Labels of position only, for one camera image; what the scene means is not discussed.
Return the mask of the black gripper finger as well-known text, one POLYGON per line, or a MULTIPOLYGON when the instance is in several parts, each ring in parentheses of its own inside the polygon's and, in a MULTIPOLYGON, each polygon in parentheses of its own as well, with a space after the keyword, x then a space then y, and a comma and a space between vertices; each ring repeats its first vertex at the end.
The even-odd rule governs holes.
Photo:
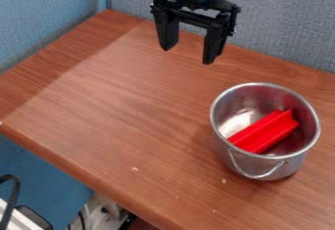
POLYGON ((169 50, 178 41, 178 19, 170 11, 153 13, 161 48, 169 50))
POLYGON ((221 55, 227 42, 227 28, 221 24, 212 24, 204 37, 202 64, 210 65, 221 55))

